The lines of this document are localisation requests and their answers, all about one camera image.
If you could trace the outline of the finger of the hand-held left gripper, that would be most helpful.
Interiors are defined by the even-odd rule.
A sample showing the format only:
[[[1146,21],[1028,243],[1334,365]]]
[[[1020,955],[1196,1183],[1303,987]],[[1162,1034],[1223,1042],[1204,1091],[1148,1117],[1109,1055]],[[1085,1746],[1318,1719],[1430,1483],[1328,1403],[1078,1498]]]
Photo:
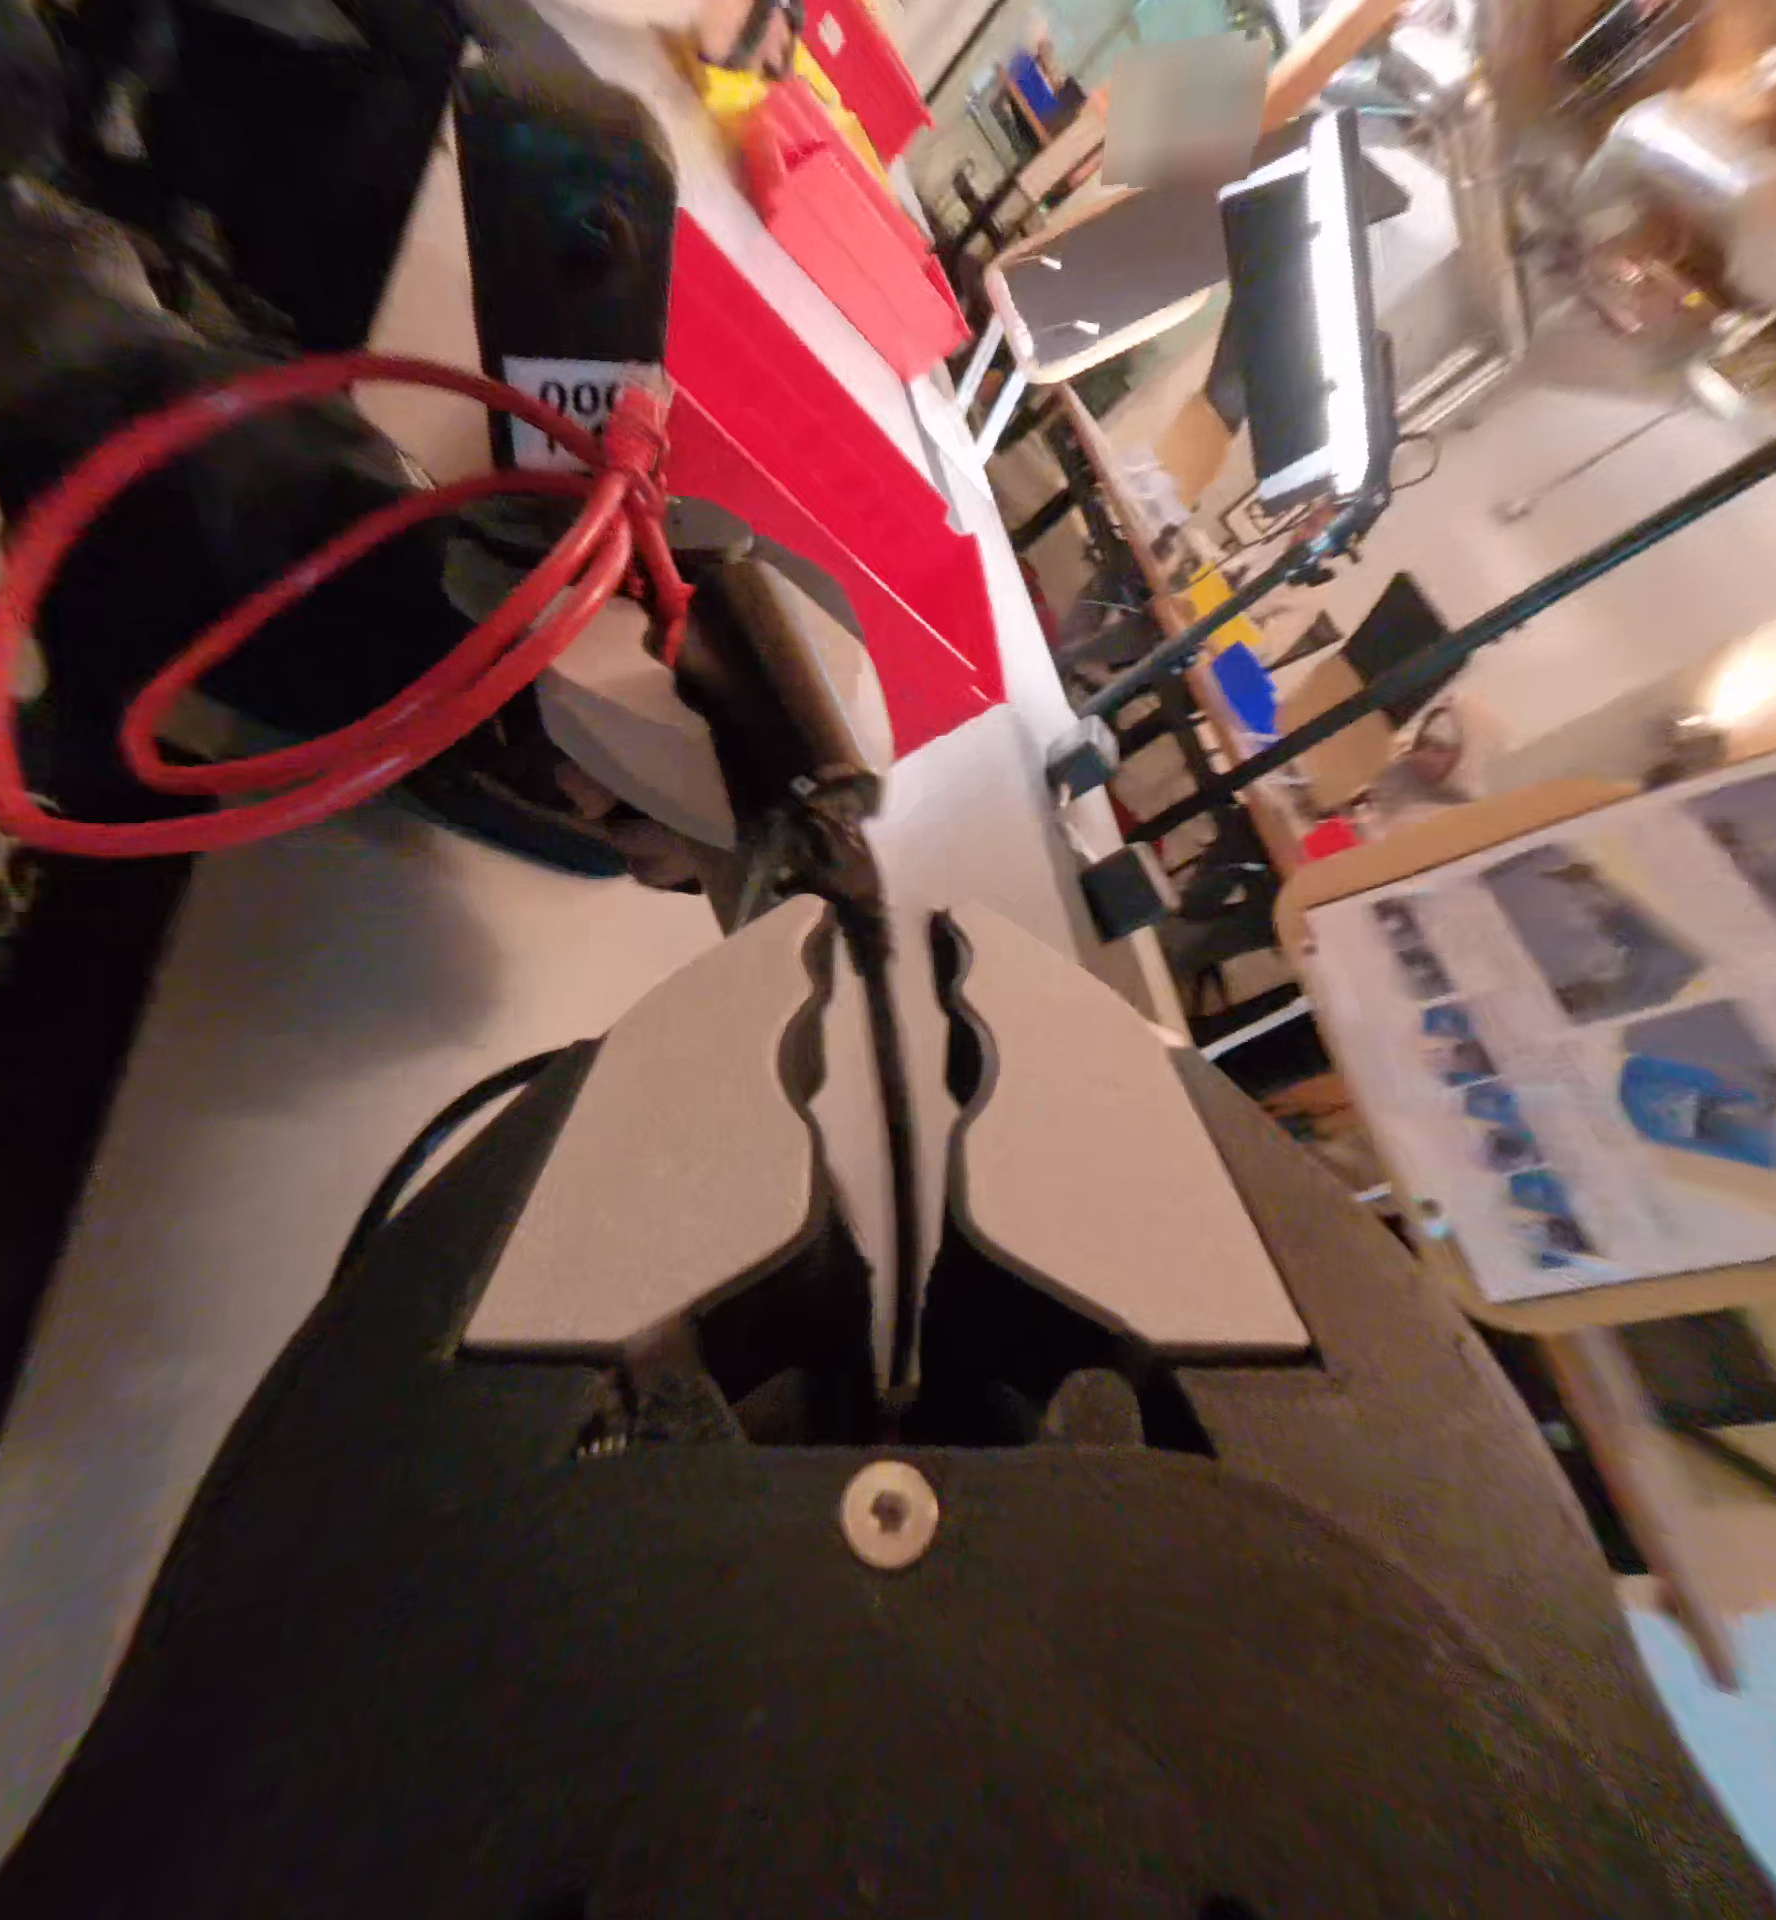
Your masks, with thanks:
[[[810,770],[888,770],[887,695],[841,581],[709,499],[676,499],[667,538],[693,587],[690,683],[736,722],[786,722]]]
[[[656,639],[651,613],[615,594],[468,735],[460,768],[615,851],[733,851],[738,827],[710,727]]]

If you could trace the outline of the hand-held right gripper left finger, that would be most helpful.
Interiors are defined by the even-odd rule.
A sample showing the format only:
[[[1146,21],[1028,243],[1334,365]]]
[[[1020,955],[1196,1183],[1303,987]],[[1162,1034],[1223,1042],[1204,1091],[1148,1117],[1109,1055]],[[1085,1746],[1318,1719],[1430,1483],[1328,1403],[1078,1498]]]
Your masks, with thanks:
[[[468,1352],[617,1356],[816,1233],[831,908],[799,897],[644,994],[599,1043],[492,1267]]]

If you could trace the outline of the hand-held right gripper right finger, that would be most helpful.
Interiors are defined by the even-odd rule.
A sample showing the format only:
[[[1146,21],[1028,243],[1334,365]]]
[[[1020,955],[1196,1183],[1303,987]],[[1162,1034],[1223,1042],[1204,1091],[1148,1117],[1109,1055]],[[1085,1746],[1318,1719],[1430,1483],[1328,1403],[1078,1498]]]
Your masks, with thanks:
[[[1164,1359],[1307,1356],[1171,1034],[986,905],[933,915],[931,953],[965,1242]]]

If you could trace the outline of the black ethernet port adapter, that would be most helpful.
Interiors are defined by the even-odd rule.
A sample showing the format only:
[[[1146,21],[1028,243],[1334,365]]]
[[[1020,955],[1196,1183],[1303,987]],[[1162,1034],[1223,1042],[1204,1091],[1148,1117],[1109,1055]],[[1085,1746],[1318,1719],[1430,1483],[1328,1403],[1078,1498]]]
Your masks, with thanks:
[[[706,898],[725,927],[795,895],[883,927],[872,825],[897,743],[844,592],[760,541],[679,561],[691,598],[677,690],[709,727],[730,810],[729,846],[698,851]]]

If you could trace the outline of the person's left forearm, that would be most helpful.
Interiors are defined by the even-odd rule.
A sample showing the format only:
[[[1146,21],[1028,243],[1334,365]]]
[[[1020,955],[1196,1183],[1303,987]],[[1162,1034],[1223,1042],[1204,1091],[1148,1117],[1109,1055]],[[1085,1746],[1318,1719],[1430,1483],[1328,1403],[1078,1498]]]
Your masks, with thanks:
[[[134,419],[273,367],[247,327],[367,341],[464,40],[534,4],[0,4],[0,510]],[[87,525],[45,598],[29,813],[166,817],[120,715],[187,641],[410,491],[346,398],[169,460]]]

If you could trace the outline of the red plastic bin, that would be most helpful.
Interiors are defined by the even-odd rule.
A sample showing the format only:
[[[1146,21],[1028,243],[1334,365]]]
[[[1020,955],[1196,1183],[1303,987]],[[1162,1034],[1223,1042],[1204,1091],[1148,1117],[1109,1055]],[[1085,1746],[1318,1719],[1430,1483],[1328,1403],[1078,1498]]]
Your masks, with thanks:
[[[665,480],[820,566],[875,666],[898,757],[1005,699],[986,573],[942,491],[687,213]]]
[[[740,165],[781,251],[902,380],[971,339],[938,256],[809,81],[767,84],[743,122]]]
[[[901,2],[805,2],[802,45],[855,116],[875,155],[897,161],[933,127],[904,55]]]

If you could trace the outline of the wooden board with instruction sheet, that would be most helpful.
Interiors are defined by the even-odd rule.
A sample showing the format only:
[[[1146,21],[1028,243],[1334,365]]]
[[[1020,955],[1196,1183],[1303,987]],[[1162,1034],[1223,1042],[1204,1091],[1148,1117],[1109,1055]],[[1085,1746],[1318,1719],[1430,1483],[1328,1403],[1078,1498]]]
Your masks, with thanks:
[[[1276,921],[1429,1268],[1477,1318],[1776,1302],[1776,746],[1440,813],[1310,864]]]

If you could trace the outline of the studio light panel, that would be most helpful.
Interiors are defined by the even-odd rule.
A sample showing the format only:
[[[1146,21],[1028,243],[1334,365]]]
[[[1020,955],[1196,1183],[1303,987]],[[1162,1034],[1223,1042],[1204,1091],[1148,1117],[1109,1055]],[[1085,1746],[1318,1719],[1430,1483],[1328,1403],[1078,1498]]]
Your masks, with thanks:
[[[1399,437],[1370,247],[1376,173],[1356,109],[1328,109],[1218,194],[1257,499],[1322,499],[1351,528],[1386,506]]]

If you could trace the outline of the black stand pole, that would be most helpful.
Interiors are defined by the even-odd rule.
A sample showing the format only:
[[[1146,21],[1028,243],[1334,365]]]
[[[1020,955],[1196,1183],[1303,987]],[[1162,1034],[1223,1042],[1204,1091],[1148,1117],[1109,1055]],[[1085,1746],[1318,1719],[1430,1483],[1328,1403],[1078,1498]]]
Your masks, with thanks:
[[[1643,515],[1614,538],[1597,543],[1577,558],[1538,576],[1495,607],[1430,641],[1425,648],[1371,680],[1360,691],[1324,709],[1257,756],[1238,762],[1228,771],[1211,774],[1189,800],[1181,800],[1131,828],[1126,837],[1128,843],[1154,846],[1201,815],[1229,805],[1259,780],[1307,756],[1313,746],[1348,730],[1370,715],[1382,713],[1391,699],[1404,697],[1429,681],[1452,677],[1477,651],[1523,631],[1546,612],[1597,585],[1614,569],[1648,554],[1664,541],[1679,538],[1707,515],[1729,508],[1744,494],[1775,476],[1776,436],[1718,469],[1689,494]]]

